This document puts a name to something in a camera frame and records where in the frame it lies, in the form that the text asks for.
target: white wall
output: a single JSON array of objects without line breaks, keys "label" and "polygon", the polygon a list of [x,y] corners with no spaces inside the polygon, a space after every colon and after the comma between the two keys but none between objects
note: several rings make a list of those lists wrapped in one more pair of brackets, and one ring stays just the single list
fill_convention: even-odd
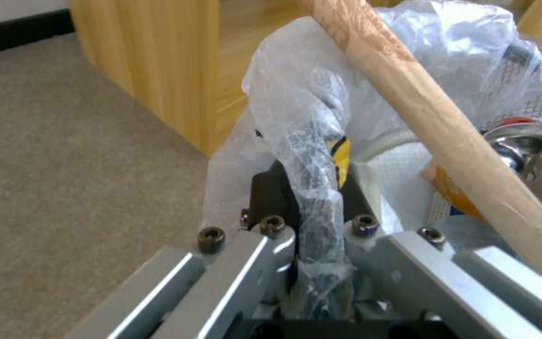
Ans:
[{"label": "white wall", "polygon": [[0,0],[0,22],[67,7],[67,0]]}]

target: black baseboard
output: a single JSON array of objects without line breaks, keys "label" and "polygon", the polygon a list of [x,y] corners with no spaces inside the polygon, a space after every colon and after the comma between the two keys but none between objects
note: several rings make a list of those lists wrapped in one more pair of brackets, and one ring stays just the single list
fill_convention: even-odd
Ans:
[{"label": "black baseboard", "polygon": [[0,51],[74,31],[68,9],[0,22]]}]

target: clear plastic wrap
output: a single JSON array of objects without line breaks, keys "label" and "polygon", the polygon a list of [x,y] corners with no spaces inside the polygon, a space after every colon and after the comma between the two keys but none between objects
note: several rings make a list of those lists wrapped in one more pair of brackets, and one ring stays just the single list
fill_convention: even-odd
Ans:
[{"label": "clear plastic wrap", "polygon": [[[478,127],[520,112],[542,93],[542,54],[518,37],[505,9],[411,0],[377,11]],[[524,54],[513,70],[505,62],[512,47]],[[248,206],[252,176],[278,159],[302,221],[299,281],[287,315],[348,317],[352,267],[344,256],[343,202],[327,141],[346,135],[353,154],[365,153],[378,137],[405,124],[310,17],[261,43],[242,88],[249,97],[247,110],[209,164],[202,227],[224,228],[231,238],[240,209]],[[358,168],[374,171],[367,165]],[[406,194],[390,194],[390,188],[378,187],[380,200],[392,206],[400,223],[408,208],[395,206]]]}]

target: wooden stick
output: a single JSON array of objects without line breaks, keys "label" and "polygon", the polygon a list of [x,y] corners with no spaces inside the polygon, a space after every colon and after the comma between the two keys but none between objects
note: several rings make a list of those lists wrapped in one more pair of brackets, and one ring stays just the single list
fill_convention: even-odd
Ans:
[{"label": "wooden stick", "polygon": [[542,274],[542,204],[366,0],[299,0],[488,222]]}]

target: yellow tape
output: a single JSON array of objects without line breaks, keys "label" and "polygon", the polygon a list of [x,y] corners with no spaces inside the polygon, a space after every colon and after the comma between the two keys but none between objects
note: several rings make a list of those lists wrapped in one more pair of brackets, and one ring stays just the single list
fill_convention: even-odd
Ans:
[{"label": "yellow tape", "polygon": [[346,176],[348,175],[348,165],[351,162],[351,142],[346,137],[340,140],[327,142],[330,154],[336,164],[336,176],[338,176],[338,189],[344,186]]}]

